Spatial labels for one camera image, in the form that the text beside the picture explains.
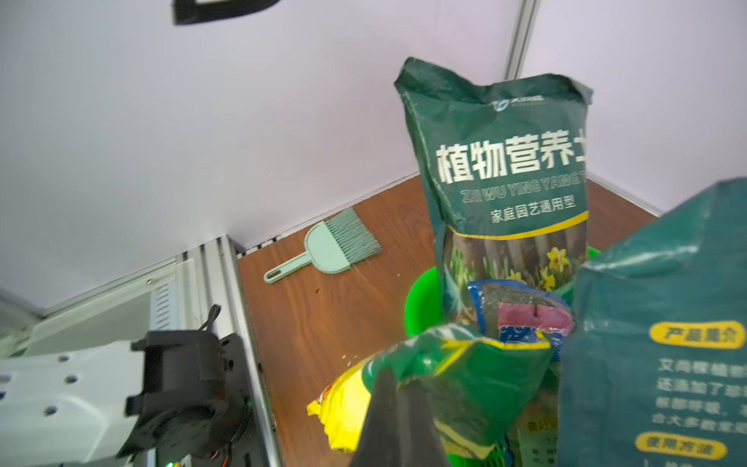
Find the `light green blue-edged bag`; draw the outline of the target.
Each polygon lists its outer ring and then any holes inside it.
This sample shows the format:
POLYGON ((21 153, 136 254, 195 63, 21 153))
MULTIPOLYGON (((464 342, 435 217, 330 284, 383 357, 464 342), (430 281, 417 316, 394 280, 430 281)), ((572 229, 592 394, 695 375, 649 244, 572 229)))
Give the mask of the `light green blue-edged bag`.
POLYGON ((552 343, 552 360, 560 360, 560 350, 575 329, 566 301, 510 279, 474 281, 468 290, 484 336, 506 344, 530 344, 540 332, 552 343))

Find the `teal and yellow fertilizer bag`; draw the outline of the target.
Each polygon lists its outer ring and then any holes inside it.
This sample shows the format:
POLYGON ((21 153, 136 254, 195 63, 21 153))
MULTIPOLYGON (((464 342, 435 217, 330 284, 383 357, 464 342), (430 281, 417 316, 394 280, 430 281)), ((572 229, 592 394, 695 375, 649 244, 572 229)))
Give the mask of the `teal and yellow fertilizer bag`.
POLYGON ((746 182, 600 253, 561 352, 560 466, 746 462, 746 182))

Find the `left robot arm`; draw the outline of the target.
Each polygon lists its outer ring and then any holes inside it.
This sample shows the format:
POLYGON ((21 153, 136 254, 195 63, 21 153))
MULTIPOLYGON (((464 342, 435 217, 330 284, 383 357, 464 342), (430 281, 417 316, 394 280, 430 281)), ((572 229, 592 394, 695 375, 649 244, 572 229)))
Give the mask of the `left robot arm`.
POLYGON ((212 459, 245 428, 251 399, 236 334, 155 331, 1 362, 1 463, 56 466, 212 459))

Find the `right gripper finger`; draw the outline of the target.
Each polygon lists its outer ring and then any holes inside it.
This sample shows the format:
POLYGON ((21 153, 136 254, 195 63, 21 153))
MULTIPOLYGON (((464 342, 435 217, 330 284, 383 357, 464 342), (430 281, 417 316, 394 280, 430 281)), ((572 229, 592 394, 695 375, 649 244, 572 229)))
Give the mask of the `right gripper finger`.
POLYGON ((421 381, 379 372, 350 467, 449 466, 421 381))

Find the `yellow green packet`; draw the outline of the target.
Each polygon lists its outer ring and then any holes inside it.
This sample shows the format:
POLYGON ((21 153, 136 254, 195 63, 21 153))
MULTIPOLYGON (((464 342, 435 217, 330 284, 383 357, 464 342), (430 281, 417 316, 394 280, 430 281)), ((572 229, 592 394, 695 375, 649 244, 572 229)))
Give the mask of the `yellow green packet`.
POLYGON ((334 451, 359 447, 382 370, 395 383, 422 383, 442 444, 450 455, 485 459, 538 391, 554 356, 546 334, 501 342, 461 324, 431 328, 354 364, 307 405, 334 451))

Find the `dark green flower soil bag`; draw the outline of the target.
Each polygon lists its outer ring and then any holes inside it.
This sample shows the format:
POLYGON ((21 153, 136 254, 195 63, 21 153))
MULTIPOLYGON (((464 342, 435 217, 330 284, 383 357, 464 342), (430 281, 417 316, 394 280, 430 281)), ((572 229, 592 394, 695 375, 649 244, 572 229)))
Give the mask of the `dark green flower soil bag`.
POLYGON ((558 74, 479 86, 409 58, 395 83, 426 196, 442 309, 477 317, 468 286, 544 292, 587 261, 586 139, 593 91, 558 74))

